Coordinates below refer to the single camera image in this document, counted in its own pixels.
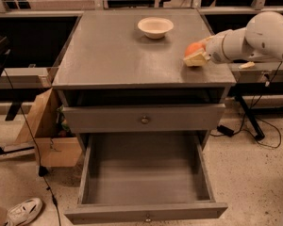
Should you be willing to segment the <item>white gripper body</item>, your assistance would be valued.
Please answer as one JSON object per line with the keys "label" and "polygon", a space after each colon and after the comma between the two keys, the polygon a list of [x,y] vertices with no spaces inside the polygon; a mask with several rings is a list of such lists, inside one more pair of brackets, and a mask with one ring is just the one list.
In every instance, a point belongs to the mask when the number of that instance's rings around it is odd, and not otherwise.
{"label": "white gripper body", "polygon": [[225,32],[218,33],[208,38],[206,44],[206,53],[208,54],[210,60],[214,63],[227,62],[223,48],[224,38]]}

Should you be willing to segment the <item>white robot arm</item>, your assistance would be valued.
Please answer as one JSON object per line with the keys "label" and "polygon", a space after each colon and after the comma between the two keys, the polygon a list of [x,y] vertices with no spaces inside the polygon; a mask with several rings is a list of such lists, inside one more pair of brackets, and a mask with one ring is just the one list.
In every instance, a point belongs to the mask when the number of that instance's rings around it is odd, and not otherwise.
{"label": "white robot arm", "polygon": [[185,51],[188,67],[234,60],[247,62],[277,59],[283,62],[283,15],[265,11],[254,16],[240,29],[227,29],[190,44]]}

